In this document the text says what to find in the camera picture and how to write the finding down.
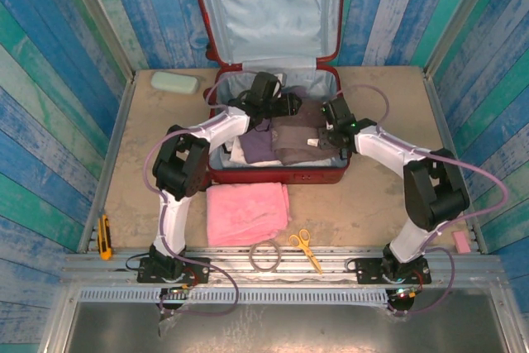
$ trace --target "yellow scissors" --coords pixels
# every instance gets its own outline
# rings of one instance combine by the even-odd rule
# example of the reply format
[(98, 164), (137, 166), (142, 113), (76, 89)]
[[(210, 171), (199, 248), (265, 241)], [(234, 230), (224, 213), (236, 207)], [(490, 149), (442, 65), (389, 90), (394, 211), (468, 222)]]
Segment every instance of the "yellow scissors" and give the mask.
[(312, 250), (308, 248), (308, 243), (311, 240), (311, 234), (308, 232), (307, 229), (302, 229), (299, 231), (299, 235), (290, 235), (288, 238), (288, 242), (292, 247), (299, 248), (303, 250), (305, 255), (308, 258), (308, 261), (312, 264), (316, 272), (319, 274), (322, 274), (322, 267), (320, 266), (320, 263), (317, 261), (316, 257), (312, 253)]

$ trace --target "beige table surface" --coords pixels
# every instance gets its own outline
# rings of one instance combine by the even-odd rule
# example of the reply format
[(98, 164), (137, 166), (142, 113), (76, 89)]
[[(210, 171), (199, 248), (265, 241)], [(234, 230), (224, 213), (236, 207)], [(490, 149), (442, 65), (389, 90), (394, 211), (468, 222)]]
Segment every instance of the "beige table surface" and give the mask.
[[(347, 102), (358, 119), (377, 120), (384, 101), (354, 83), (373, 84), (386, 92), (391, 112), (384, 128), (392, 134), (431, 149), (441, 139), (431, 112), (419, 68), (340, 67)], [(173, 124), (192, 126), (207, 119), (202, 91), (211, 87), (216, 69), (179, 69), (178, 73), (200, 78), (199, 93), (186, 96), (150, 86), (151, 70), (141, 71), (126, 123), (116, 167), (107, 197), (112, 243), (115, 247), (148, 247), (155, 238), (159, 200), (141, 179), (141, 168), (150, 148)], [(342, 181), (334, 185), (289, 185), (291, 217), (276, 241), (288, 244), (288, 236), (306, 227), (313, 246), (384, 246), (401, 230), (406, 219), (403, 181), (375, 161), (355, 155)], [(451, 232), (465, 230), (462, 222), (436, 240), (453, 244)], [(193, 198), (186, 225), (189, 247), (207, 246), (206, 198)]]

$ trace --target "blue wooden wall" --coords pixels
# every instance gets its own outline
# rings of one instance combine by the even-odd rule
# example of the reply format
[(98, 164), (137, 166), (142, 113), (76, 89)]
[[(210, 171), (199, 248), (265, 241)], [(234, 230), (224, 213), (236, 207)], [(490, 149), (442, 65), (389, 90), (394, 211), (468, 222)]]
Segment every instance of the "blue wooden wall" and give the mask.
[[(99, 0), (133, 69), (205, 68), (198, 0)], [(460, 0), (345, 0), (339, 65), (424, 66)]]
[(0, 0), (0, 351), (36, 351), (125, 78), (81, 0)]
[[(529, 315), (529, 0), (479, 0), (434, 80), (460, 158), (510, 189), (508, 205), (479, 223)], [(501, 198), (487, 179), (465, 177), (477, 209)]]

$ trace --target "brown cloth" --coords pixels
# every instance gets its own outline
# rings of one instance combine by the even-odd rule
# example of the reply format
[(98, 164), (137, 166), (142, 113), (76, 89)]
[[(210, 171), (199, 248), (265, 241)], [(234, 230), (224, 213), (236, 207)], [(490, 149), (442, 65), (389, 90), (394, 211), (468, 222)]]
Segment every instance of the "brown cloth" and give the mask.
[(317, 140), (317, 129), (326, 125), (322, 105), (321, 101), (303, 99), (297, 115), (272, 119), (272, 149), (283, 165), (326, 160), (340, 154), (338, 149), (322, 150), (308, 144), (308, 140)]

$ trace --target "green soap bar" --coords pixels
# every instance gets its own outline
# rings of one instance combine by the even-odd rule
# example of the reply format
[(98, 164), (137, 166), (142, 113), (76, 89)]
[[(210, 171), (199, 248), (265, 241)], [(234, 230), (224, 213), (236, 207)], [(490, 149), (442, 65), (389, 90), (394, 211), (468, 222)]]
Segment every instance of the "green soap bar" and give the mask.
[(185, 74), (154, 72), (150, 80), (153, 88), (178, 94), (195, 94), (198, 90), (198, 79)]

